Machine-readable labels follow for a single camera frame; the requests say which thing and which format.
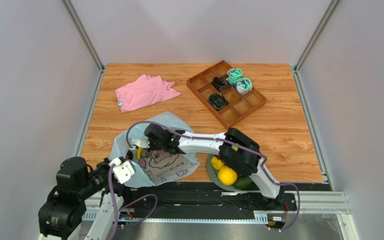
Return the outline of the light blue plastic bag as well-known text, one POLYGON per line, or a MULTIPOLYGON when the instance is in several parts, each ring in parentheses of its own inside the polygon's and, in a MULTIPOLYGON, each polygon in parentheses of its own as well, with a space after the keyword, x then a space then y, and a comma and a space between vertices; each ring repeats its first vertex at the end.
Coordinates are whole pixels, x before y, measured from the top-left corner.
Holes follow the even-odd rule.
MULTIPOLYGON (((146 139, 144 135, 148 123, 141 123, 133 127, 127 134, 122 132, 113 140, 109 159, 125 156, 130 149, 126 136, 131 139, 146 139)), ((179 180, 194 173, 200 166, 195 153, 179 154, 169 153, 164 150, 144 149, 140 154, 133 151, 131 164, 136 173, 128 180, 125 185, 130 188, 155 187, 164 183, 179 180)))

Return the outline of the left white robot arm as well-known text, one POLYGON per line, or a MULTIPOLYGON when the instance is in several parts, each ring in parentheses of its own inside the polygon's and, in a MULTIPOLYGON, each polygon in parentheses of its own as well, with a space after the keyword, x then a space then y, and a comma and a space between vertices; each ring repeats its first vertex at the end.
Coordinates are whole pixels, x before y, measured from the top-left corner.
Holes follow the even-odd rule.
POLYGON ((87 240, 111 240, 118 229, 119 208, 124 203, 124 184, 136 173, 123 157, 105 159, 93 169, 83 157, 64 160, 56 173, 56 186, 38 212, 40 235, 45 240, 80 239, 86 200, 101 192, 99 212, 87 240))

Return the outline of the yellow fake banana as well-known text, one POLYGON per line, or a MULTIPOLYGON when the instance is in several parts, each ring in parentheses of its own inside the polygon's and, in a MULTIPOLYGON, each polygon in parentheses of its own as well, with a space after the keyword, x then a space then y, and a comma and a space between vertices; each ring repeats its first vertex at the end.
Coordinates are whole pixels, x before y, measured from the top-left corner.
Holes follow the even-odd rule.
POLYGON ((143 150, 144 150, 144 148, 142 148, 142 147, 138 147, 138 148, 136 149, 136 158, 137 158, 138 160, 140 160, 140 159, 142 158, 142 152, 143 152, 143 150))

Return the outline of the yellow fake fruit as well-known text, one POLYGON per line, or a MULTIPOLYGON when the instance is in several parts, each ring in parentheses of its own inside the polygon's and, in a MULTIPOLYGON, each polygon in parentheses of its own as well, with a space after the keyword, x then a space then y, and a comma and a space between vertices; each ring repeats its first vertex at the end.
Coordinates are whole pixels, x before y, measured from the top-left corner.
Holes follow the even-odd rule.
POLYGON ((222 161, 222 159, 218 155, 214 155, 210 159, 211 166, 216 170, 219 171, 222 167, 224 167, 226 164, 222 161))

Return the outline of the yellow fake lemon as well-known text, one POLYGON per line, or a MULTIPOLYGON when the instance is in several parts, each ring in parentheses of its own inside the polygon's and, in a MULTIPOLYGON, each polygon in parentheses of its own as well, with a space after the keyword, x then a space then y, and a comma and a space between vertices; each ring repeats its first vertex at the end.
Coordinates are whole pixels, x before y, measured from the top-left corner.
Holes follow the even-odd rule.
POLYGON ((223 185, 231 186, 237 181, 238 174, 232 168, 224 165, 218 170, 217 178, 223 185))

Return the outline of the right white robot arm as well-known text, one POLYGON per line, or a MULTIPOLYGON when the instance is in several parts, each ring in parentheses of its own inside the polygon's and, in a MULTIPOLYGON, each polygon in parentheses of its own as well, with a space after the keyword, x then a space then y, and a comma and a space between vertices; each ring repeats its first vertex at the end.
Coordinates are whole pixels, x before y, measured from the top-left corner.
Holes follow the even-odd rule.
POLYGON ((260 146, 240 130, 230 127, 218 134, 198 134, 185 130, 172 130, 153 122, 144 135, 150 147, 170 154, 205 153, 221 157, 221 160, 240 176, 250 177, 260 193, 273 200, 280 200, 284 190, 266 167, 267 157, 260 146))

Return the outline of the dark green fake avocado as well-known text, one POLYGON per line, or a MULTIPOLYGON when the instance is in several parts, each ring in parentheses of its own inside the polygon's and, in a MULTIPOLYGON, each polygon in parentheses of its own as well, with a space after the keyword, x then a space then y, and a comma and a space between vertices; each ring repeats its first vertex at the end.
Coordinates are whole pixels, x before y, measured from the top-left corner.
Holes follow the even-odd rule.
POLYGON ((254 190, 257 187, 249 176, 239 177, 232 186, 240 191, 254 190))

